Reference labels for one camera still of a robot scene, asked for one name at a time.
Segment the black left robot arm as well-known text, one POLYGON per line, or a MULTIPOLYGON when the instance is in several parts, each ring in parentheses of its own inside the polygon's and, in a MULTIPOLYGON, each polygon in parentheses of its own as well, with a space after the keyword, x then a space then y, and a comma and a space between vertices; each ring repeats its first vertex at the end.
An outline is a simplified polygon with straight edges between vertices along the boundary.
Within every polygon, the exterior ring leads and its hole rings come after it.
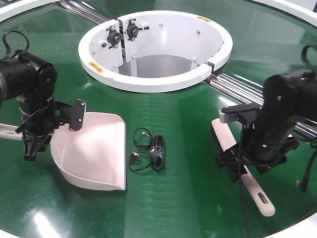
POLYGON ((35 161, 38 152, 44 152, 51 134, 61 125, 70 123, 72 106, 57 102, 54 88, 58 71, 54 65, 23 50, 12 51, 5 33, 2 37, 6 55, 0 61, 0 100, 17 98, 21 112, 24 160, 35 161))

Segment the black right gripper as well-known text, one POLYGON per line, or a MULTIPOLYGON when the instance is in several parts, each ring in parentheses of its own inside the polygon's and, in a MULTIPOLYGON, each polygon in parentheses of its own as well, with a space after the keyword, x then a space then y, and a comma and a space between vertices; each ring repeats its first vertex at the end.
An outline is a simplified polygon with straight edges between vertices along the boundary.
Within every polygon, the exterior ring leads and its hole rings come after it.
POLYGON ((245 166, 255 166, 262 175, 270 169, 287 162, 286 154, 296 150, 299 142, 295 138, 287 138, 281 144, 261 142, 257 144, 252 139, 238 142, 216 157, 220 168, 226 167, 232 182, 239 179, 239 175, 246 174, 245 166))

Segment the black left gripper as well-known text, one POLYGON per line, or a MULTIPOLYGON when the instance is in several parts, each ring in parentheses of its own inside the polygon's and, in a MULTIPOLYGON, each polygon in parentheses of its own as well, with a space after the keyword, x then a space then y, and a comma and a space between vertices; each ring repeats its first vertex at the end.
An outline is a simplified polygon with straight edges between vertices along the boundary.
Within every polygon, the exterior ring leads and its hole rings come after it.
POLYGON ((60 125, 70 123, 73 106, 58 102, 54 98, 36 100, 19 98, 22 124, 15 130, 24 132, 24 160, 35 161, 38 152, 45 152, 52 136, 49 135, 60 125))

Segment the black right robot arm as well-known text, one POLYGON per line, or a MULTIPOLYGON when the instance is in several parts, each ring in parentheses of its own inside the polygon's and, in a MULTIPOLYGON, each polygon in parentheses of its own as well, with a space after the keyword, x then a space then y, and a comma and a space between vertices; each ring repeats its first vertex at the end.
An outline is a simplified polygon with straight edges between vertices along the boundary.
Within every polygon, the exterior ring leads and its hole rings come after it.
POLYGON ((284 164, 286 154, 299 142, 290 134, 301 118, 317 120, 317 67, 308 60, 308 50, 301 58, 309 69, 300 69, 269 77, 263 85, 263 105, 240 104, 220 110, 220 121, 239 121, 243 128, 240 141, 216 157, 220 168, 226 167, 232 182, 255 166, 260 174, 284 164))

